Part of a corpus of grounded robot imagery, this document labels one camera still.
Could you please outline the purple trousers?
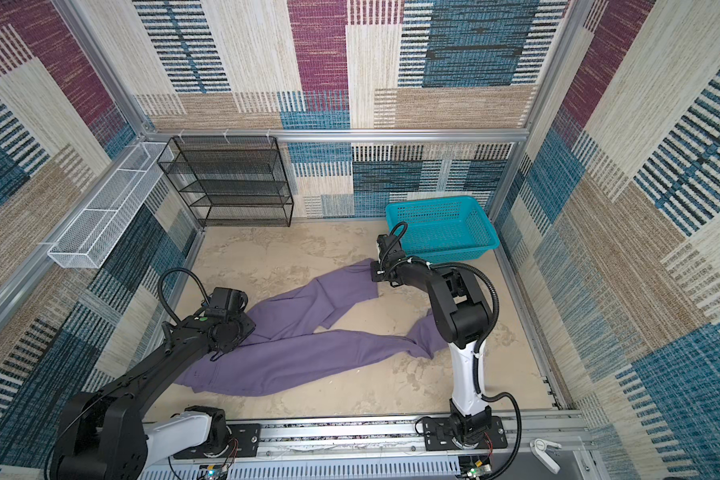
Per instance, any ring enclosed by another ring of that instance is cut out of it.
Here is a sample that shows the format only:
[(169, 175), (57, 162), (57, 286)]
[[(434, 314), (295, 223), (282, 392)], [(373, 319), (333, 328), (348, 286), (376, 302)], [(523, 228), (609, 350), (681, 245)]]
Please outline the purple trousers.
[(354, 306), (377, 297), (368, 259), (315, 277), (257, 303), (248, 312), (255, 330), (240, 346), (218, 360), (203, 357), (175, 382), (195, 393), (261, 397), (399, 353), (433, 358), (446, 348), (431, 314), (404, 336), (334, 329)]

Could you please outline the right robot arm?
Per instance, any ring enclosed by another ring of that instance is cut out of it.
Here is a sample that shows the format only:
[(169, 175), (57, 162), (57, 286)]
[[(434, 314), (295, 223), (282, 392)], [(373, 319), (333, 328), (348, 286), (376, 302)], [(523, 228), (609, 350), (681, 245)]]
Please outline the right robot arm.
[(449, 423), (460, 448), (476, 446), (492, 426), (484, 388), (484, 344), (498, 321), (498, 295), (487, 276), (462, 262), (433, 264), (407, 254), (394, 232), (376, 239), (371, 278), (428, 295), (436, 329), (448, 344), (454, 388)]

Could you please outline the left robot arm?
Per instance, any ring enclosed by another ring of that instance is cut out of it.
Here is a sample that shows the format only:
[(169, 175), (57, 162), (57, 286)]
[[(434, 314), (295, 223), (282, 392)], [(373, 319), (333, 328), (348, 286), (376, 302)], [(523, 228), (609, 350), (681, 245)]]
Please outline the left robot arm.
[(47, 479), (136, 479), (154, 463), (197, 448), (223, 455), (231, 433), (221, 410), (194, 407), (162, 423), (143, 417), (193, 363), (218, 359), (255, 329), (247, 296), (217, 289), (205, 307), (168, 327), (168, 338), (134, 368), (64, 407), (57, 440), (44, 468)]

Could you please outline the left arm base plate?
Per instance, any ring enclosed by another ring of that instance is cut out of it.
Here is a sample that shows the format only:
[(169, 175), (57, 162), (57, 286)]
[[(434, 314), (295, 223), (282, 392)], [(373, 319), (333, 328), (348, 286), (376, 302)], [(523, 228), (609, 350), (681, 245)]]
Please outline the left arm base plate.
[(213, 459), (231, 460), (235, 458), (253, 458), (258, 453), (262, 425), (259, 423), (228, 424), (226, 432), (220, 438), (212, 437), (207, 442), (189, 447), (176, 453), (177, 460)]

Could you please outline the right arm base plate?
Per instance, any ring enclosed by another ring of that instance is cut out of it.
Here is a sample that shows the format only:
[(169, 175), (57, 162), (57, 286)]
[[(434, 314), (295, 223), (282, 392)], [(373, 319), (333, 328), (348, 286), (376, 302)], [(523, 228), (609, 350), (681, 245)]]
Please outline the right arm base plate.
[(423, 437), (427, 451), (506, 449), (508, 440), (502, 419), (491, 418), (488, 426), (462, 427), (450, 417), (420, 417), (415, 432)]

